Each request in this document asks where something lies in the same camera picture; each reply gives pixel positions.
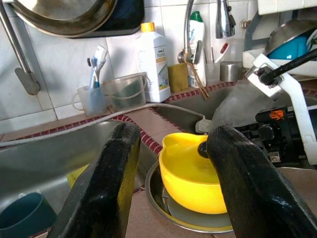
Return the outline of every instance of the bottle cap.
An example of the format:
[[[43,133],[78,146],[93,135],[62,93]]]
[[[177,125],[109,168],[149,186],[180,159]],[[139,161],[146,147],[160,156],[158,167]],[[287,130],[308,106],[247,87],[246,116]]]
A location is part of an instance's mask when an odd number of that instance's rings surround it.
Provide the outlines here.
[[[200,12],[199,11],[194,11],[191,15],[190,15],[190,20],[194,20],[194,21],[198,21],[198,22],[203,22],[202,17],[200,16]]]
[[[144,22],[141,24],[141,31],[142,32],[150,32],[155,31],[154,22]]]

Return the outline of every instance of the plastic bag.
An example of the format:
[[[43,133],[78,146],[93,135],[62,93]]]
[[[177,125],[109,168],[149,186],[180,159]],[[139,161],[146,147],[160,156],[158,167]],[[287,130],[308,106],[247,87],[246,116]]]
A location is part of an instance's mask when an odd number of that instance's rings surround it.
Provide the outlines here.
[[[238,81],[228,96],[215,110],[211,127],[245,126],[256,122],[255,116],[273,107],[273,100],[249,81]]]

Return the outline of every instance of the frying pan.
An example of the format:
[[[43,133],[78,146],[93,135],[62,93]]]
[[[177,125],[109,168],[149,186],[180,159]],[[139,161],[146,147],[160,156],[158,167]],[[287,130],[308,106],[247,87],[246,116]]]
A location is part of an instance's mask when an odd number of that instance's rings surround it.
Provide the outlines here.
[[[117,0],[13,0],[15,12],[29,25],[54,36],[81,37],[102,26]]]

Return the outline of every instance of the yellow plastic bowl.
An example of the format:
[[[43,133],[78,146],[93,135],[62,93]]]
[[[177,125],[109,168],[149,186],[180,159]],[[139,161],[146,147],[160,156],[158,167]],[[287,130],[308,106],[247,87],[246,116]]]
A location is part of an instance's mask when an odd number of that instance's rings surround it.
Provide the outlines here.
[[[206,135],[174,133],[163,139],[159,167],[169,195],[180,205],[195,212],[227,212],[217,173],[209,159],[197,148]]]

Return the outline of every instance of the clear plastic container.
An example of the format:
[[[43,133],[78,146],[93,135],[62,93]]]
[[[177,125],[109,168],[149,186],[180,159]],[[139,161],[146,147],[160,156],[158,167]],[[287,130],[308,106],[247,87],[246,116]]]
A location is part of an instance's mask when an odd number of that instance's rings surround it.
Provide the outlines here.
[[[116,111],[137,108],[146,103],[144,94],[146,78],[146,73],[135,73],[104,84],[105,93],[110,96]]]
[[[79,95],[83,108],[75,106],[75,97]],[[91,89],[88,85],[77,89],[77,93],[72,98],[72,105],[79,111],[84,111],[86,116],[94,117],[107,112],[106,97],[101,88]]]

